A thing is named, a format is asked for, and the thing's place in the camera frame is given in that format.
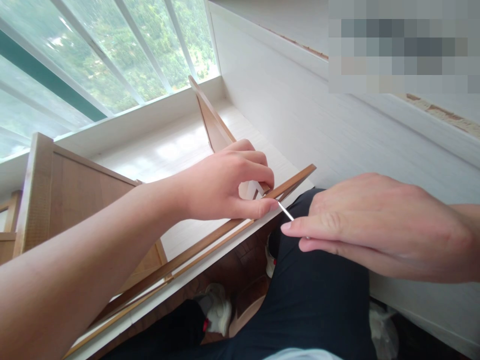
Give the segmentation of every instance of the foliage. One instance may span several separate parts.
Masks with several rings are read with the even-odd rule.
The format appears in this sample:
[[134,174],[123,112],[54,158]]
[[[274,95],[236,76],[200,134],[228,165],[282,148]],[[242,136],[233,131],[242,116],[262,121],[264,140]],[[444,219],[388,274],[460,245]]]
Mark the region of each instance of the foliage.
[[[204,3],[172,3],[197,75],[204,79],[216,71]],[[167,93],[113,0],[66,0],[66,4],[144,100]],[[125,0],[125,4],[171,87],[185,87],[190,72],[164,2]],[[0,0],[0,16],[113,112],[137,105],[51,2]]]

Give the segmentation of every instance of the window pane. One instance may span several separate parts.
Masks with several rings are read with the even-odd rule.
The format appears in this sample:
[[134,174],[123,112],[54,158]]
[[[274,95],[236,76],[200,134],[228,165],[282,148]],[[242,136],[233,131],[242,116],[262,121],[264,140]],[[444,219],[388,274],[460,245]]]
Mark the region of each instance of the window pane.
[[113,0],[67,0],[66,3],[144,100],[167,94]]
[[114,113],[137,105],[50,1],[0,0],[0,16]]
[[191,61],[200,80],[219,74],[203,0],[172,0]]
[[190,71],[162,0],[125,0],[148,47],[173,90],[188,85]]
[[0,133],[0,160],[20,153],[28,148],[29,146],[26,146],[25,144],[15,141],[7,136],[3,136]]
[[0,90],[0,109],[2,111],[0,127],[26,138],[31,138],[35,132],[50,138],[70,132],[48,116],[2,90]]
[[0,55],[1,80],[18,92],[53,111],[77,128],[93,123],[73,106],[63,101],[45,86],[35,81],[10,61]]

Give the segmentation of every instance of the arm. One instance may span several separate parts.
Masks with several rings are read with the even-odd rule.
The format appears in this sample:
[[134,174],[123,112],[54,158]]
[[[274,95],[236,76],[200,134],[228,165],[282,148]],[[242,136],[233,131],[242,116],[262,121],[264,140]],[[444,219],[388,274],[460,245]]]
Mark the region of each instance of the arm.
[[384,276],[480,282],[480,205],[448,206],[418,186],[376,173],[317,194],[309,216],[282,231],[304,237],[303,251],[337,254]]
[[240,199],[248,180],[274,186],[265,155],[242,140],[0,266],[0,359],[60,359],[177,222],[254,219],[276,208],[273,199]]

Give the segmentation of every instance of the dark trousers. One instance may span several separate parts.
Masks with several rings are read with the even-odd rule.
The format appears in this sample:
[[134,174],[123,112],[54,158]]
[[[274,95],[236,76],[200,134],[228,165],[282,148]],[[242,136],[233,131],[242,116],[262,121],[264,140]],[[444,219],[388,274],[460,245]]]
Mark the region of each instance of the dark trousers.
[[[306,216],[312,189],[289,207]],[[289,221],[283,216],[280,224]],[[277,258],[260,310],[234,337],[200,346],[205,316],[187,300],[103,359],[264,359],[287,348],[324,349],[343,360],[376,359],[369,324],[366,268],[323,251],[301,252],[299,239],[270,235]]]

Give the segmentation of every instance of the fingernail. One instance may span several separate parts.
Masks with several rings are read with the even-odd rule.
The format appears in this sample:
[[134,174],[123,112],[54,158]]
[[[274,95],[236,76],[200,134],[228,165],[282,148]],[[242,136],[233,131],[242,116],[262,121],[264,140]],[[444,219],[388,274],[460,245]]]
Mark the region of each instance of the fingernail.
[[292,222],[290,221],[290,222],[284,223],[282,226],[280,226],[280,228],[281,228],[282,231],[285,231],[285,230],[290,229],[291,226],[292,226]]

